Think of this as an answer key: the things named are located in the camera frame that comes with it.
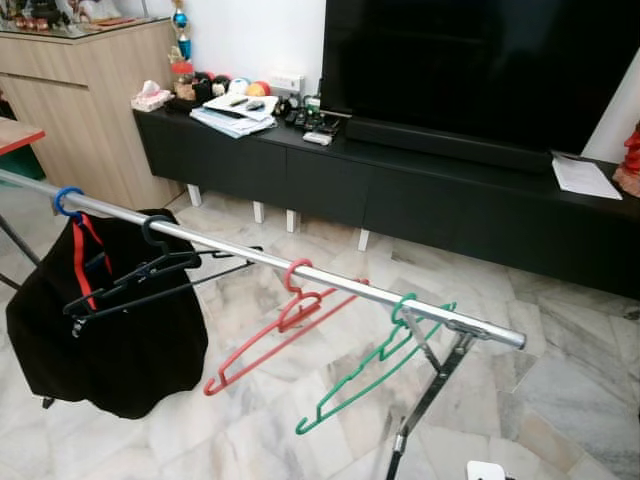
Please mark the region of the silver metal clothes rack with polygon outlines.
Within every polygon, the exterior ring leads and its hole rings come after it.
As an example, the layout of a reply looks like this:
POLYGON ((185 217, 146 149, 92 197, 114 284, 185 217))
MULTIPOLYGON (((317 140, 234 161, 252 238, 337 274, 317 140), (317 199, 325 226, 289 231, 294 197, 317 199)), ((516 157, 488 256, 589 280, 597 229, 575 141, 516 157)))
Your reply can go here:
MULTIPOLYGON (((32 180, 23 177, 23 175, 4 172, 4 170, 0 170, 0 180, 14 184, 14 186, 40 192, 41 195, 50 197, 51 202, 52 196, 60 189, 55 186, 50 186, 50 184, 42 183, 40 180, 32 180)), ((68 195, 64 198, 64 205, 65 204, 83 207, 83 209, 96 212, 96 214, 122 219, 137 225, 141 225, 143 220, 147 218, 147 216, 128 209, 128 207, 108 204, 108 202, 96 200, 96 198, 91 198, 87 195, 68 195)), ((243 244, 230 243, 224 241, 224 239, 205 236, 205 234, 197 232, 197 230, 180 227, 180 225, 173 223, 173 221, 170 221, 170 223, 166 223, 166 221, 154 221, 151 229, 151 233, 160 232, 166 234, 166 236, 201 244, 201 246, 209 247, 210 250, 233 253, 233 256, 238 257, 238 259, 252 260, 253 265, 268 266, 268 268, 275 268, 280 271, 287 270, 288 266, 291 265, 291 262, 282 259, 282 257, 275 256, 273 253, 266 253, 261 250, 255 250, 255 248, 243 246, 243 244)), ((356 294, 356 296, 362 298, 362 300, 379 302, 381 305, 394 307, 399 298, 403 296, 402 293, 385 291, 385 289, 375 287, 375 285, 357 282, 356 279, 348 278, 348 276, 330 273, 330 271, 323 269, 307 268, 307 266, 300 266, 293 276, 306 279, 308 282, 326 285, 326 287, 335 287, 338 291, 356 294)), ((434 399, 442 392, 444 385, 452 378, 454 371, 461 365, 463 358, 471 351, 471 347, 474 346, 477 340, 494 340, 494 342, 506 344, 506 346, 515 347, 516 349, 524 348, 527 343, 524 333, 515 332, 515 330, 504 328, 504 326, 486 323, 486 321, 475 319, 475 317, 470 317, 465 314, 458 314, 458 312, 447 310, 447 308, 429 305, 429 303, 424 303, 420 300, 408 301, 406 307, 410 310, 411 314, 430 317, 434 323, 435 321, 440 321, 443 326, 447 326, 452 332, 457 333, 457 339, 454 340, 451 352, 449 352, 445 360, 442 361, 442 367, 439 367, 439 370, 434 369, 435 376, 433 380, 431 380, 429 388, 422 393, 419 402, 413 407, 410 415, 408 415, 406 419, 403 420, 401 426, 399 426, 399 430, 396 436, 394 436, 394 445, 392 453, 390 453, 385 480, 396 480, 399 466, 401 466, 404 451, 406 451, 412 430, 419 425, 420 420, 425 416, 431 403, 433 403, 434 399)))

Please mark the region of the light wooden drawer cabinet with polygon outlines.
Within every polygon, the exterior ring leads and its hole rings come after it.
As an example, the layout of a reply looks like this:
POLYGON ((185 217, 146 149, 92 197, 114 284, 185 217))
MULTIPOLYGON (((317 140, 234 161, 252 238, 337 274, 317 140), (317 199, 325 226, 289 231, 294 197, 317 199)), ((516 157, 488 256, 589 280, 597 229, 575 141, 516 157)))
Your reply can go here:
POLYGON ((131 106, 143 83, 172 81, 174 44, 165 20, 78 38, 0 32, 0 91, 19 122, 44 129, 33 150, 49 183, 128 209, 182 195, 151 173, 131 106))

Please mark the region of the red laughing buddha statue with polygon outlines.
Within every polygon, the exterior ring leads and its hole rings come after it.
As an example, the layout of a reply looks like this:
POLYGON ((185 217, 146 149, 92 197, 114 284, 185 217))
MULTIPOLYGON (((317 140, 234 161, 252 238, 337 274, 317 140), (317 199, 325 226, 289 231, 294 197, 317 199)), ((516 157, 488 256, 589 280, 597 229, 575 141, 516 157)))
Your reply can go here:
POLYGON ((640 129, 636 125, 631 136, 623 142, 623 146, 627 148, 623 161, 614 169, 613 182, 618 187, 628 193, 628 195, 639 197, 640 195, 640 129))

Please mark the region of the black plush toy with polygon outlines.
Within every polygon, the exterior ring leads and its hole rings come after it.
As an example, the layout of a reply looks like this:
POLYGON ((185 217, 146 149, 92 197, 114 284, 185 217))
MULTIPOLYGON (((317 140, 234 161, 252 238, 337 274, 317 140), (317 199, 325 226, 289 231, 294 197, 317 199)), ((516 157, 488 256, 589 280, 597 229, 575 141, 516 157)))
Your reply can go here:
POLYGON ((192 77, 192 88, 198 102, 206 102, 227 93, 230 83, 228 76, 212 76, 209 72, 196 72, 192 77))

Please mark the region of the black soundbar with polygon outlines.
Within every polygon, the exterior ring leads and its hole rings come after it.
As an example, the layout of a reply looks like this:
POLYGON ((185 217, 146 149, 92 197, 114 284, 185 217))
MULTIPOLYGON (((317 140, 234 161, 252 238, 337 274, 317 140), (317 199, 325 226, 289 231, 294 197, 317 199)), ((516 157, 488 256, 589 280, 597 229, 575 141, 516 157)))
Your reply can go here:
POLYGON ((452 159, 500 166, 516 172, 544 173, 550 170, 552 152, 490 142, 483 138, 433 131, 415 125, 380 122, 352 116, 346 124, 347 136, 351 140, 375 143, 452 159))

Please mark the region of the blue trophy ornament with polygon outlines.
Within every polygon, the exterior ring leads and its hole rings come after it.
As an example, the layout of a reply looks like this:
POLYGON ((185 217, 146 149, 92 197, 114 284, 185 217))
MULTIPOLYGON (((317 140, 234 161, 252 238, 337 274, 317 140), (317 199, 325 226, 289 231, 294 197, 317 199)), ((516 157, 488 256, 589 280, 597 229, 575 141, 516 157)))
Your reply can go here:
POLYGON ((172 23, 174 24, 175 36, 177 36, 177 47, 182 58, 188 61, 192 56, 192 45, 187 35, 189 18, 183 10, 184 0, 172 0, 172 5, 174 8, 172 23))

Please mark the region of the black TV console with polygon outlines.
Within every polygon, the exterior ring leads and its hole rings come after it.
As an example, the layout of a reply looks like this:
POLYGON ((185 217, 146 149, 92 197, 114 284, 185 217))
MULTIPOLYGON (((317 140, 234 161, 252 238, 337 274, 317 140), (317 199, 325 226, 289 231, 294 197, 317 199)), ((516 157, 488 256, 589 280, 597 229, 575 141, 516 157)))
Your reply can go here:
POLYGON ((639 296, 635 198, 563 191, 526 173, 283 127, 233 138, 186 114, 136 111, 156 177, 265 202, 349 227, 639 296))

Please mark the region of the stack of white papers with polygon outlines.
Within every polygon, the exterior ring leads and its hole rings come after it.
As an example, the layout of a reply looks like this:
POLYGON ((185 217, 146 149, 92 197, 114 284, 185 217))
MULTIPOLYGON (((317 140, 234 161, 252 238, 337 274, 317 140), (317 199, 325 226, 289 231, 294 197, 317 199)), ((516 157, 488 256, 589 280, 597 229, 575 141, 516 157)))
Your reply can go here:
POLYGON ((273 110, 279 97, 247 96, 242 93, 225 93, 193 108, 189 116, 197 122, 209 125, 215 131, 241 138, 265 129, 273 128, 276 120, 273 110))

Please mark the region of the white paper sheet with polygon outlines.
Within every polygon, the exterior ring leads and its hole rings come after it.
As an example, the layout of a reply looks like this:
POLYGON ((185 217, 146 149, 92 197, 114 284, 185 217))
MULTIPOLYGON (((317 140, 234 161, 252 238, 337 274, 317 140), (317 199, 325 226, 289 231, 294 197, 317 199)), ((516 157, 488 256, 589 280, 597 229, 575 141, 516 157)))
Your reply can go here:
POLYGON ((577 159, 567 154, 552 154, 552 168, 562 191, 600 198, 622 200, 611 180, 593 161, 577 159))

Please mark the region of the black flat television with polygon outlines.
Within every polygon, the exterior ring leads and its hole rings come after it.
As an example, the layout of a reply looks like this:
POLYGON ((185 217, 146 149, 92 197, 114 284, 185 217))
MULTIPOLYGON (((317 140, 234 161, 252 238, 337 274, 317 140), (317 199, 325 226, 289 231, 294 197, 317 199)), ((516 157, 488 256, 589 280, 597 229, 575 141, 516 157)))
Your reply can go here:
POLYGON ((625 0, 326 0, 323 106, 584 150, 639 50, 625 0))

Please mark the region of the marble pattern folding table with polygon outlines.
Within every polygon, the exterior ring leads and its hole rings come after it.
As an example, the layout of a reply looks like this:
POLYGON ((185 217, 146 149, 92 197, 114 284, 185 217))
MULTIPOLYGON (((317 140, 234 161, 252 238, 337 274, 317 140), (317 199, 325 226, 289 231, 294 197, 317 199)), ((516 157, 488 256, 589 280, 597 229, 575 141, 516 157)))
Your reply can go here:
POLYGON ((0 116, 0 156, 45 137, 44 129, 0 116))

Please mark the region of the green plastic hanger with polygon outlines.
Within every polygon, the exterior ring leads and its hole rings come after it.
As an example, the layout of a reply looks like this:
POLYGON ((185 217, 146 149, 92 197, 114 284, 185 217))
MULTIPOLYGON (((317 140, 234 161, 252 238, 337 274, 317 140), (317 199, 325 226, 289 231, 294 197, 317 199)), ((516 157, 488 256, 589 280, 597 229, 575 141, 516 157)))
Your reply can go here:
POLYGON ((421 332, 420 326, 426 317, 411 314, 406 307, 408 301, 417 298, 419 297, 415 293, 403 294, 399 298, 396 306, 390 311, 392 329, 387 337, 376 343, 342 378, 335 380, 333 387, 316 402, 314 412, 310 416, 303 416, 294 425, 294 434, 311 433, 330 417, 338 415, 340 411, 346 410, 353 403, 383 387, 404 369, 412 358, 424 356, 435 370, 442 367, 442 361, 430 348, 429 340, 439 332, 443 324, 435 321, 434 326, 421 332))

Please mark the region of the black shirt with red trim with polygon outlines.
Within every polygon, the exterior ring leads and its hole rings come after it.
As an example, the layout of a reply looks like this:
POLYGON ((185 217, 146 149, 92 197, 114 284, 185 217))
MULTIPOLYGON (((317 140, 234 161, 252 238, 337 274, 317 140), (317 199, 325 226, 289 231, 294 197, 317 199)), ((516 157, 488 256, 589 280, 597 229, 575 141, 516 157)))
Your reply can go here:
POLYGON ((136 224, 88 218, 77 233, 67 221, 60 236, 6 306, 6 330, 29 389, 60 401, 90 401, 122 419, 142 419, 157 403, 192 390, 204 376, 209 334, 182 271, 133 283, 96 300, 109 315, 78 320, 68 303, 110 287, 161 255, 136 224))

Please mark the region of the black plastic hanger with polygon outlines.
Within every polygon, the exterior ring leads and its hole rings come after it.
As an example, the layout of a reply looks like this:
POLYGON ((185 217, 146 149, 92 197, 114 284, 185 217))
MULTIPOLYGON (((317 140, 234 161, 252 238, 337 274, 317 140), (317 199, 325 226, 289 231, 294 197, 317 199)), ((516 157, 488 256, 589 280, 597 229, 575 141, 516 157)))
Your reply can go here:
POLYGON ((159 279, 160 276, 163 275, 186 273, 188 269, 198 268, 198 266, 201 265, 201 255, 209 255, 212 259, 230 259, 230 257, 233 257, 233 253, 220 250, 170 251, 168 243, 157 241, 157 239, 151 236, 151 225, 154 221, 166 221, 166 223, 170 223, 172 219, 166 218, 164 215, 152 215, 147 216, 141 224, 143 241, 152 247, 159 247, 161 250, 160 255, 154 260, 142 262, 142 264, 138 265, 131 273, 114 280, 110 288, 96 289, 96 291, 91 291, 88 294, 84 294, 81 298, 78 298, 78 300, 68 303, 68 305, 65 305, 63 308, 64 314, 73 316, 73 319, 77 320, 78 323, 87 323, 88 320, 96 319, 96 317, 115 314, 115 312, 128 310, 128 308, 134 308, 160 300, 160 298, 168 297, 170 294, 193 289, 198 284, 210 282, 212 279, 218 279, 219 276, 237 273, 237 271, 250 268, 250 266, 253 265, 252 260, 246 260, 244 264, 236 266, 236 268, 230 268, 220 271, 218 274, 205 276, 205 278, 196 280, 196 282, 174 285, 174 287, 168 289, 168 291, 148 294, 148 296, 137 298, 137 300, 132 300, 131 302, 120 303, 120 305, 110 308, 93 307, 92 303, 95 303, 97 300, 110 300, 111 297, 118 296, 118 294, 127 291, 131 285, 141 285, 143 282, 159 279))

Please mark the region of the red lid snack jar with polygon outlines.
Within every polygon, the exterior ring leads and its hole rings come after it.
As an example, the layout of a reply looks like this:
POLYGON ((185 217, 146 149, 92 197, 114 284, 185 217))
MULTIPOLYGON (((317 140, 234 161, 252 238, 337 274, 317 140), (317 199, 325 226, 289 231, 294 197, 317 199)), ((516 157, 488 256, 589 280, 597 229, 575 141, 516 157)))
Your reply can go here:
POLYGON ((195 67, 189 61, 180 60, 170 64, 174 76, 173 93, 178 99, 195 101, 195 67))

